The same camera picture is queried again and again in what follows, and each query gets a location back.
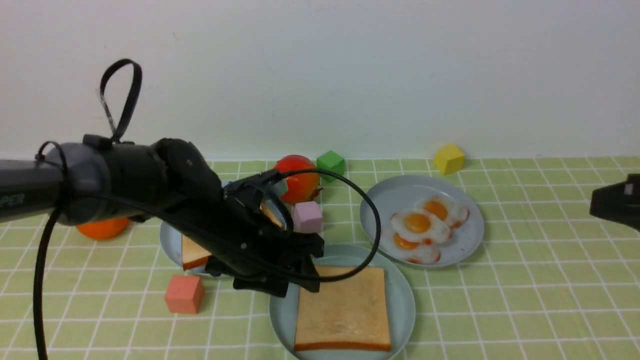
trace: toast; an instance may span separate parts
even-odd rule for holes
[[[320,276],[353,268],[316,265]],[[320,291],[300,288],[294,351],[391,351],[385,271],[368,266],[355,276],[322,282]]]
[[[182,235],[182,269],[190,270],[205,266],[211,257],[211,253],[198,245],[195,241]]]

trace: red cube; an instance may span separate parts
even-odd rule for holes
[[[199,276],[174,275],[164,301],[172,313],[197,314],[203,297],[204,286]]]

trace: black strap loop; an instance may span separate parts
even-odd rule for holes
[[[124,108],[122,109],[122,116],[120,116],[120,121],[118,122],[118,126],[116,127],[113,123],[113,117],[111,116],[111,112],[109,111],[109,106],[107,106],[107,102],[104,100],[104,89],[107,87],[107,82],[109,81],[109,79],[111,79],[113,74],[115,74],[121,68],[130,64],[133,65],[133,79],[131,81],[131,88],[129,89],[129,96],[127,96],[127,101],[125,102]],[[142,67],[140,67],[140,65],[138,65],[133,60],[118,60],[114,64],[112,64],[112,66],[108,67],[104,72],[104,75],[102,75],[102,80],[100,81],[100,101],[102,103],[102,107],[104,108],[104,112],[107,114],[109,126],[111,126],[111,132],[113,133],[111,140],[115,143],[120,143],[121,137],[124,135],[125,131],[127,131],[127,127],[129,127],[129,122],[131,121],[133,111],[136,108],[136,103],[138,102],[138,96],[140,94],[141,88]]]
[[[38,154],[36,154],[35,159],[38,161],[45,161],[45,156],[44,156],[44,149],[47,147],[47,145],[53,145],[57,150],[58,150],[58,155],[60,156],[60,162],[61,162],[61,166],[62,166],[62,175],[64,176],[65,180],[67,178],[67,175],[69,173],[69,167],[67,165],[67,157],[65,156],[65,152],[62,150],[62,146],[60,146],[60,144],[58,144],[57,142],[53,142],[53,141],[48,141],[43,143],[39,150],[38,150]]]

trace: pink cube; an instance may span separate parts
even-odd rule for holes
[[[203,297],[204,287],[199,276],[174,275],[164,301],[172,313],[197,314]]]
[[[293,209],[294,230],[299,233],[322,231],[322,209],[315,201],[299,202]]]

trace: yellow cube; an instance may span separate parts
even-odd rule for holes
[[[465,153],[456,144],[450,143],[436,152],[433,162],[442,175],[453,174],[465,165]]]

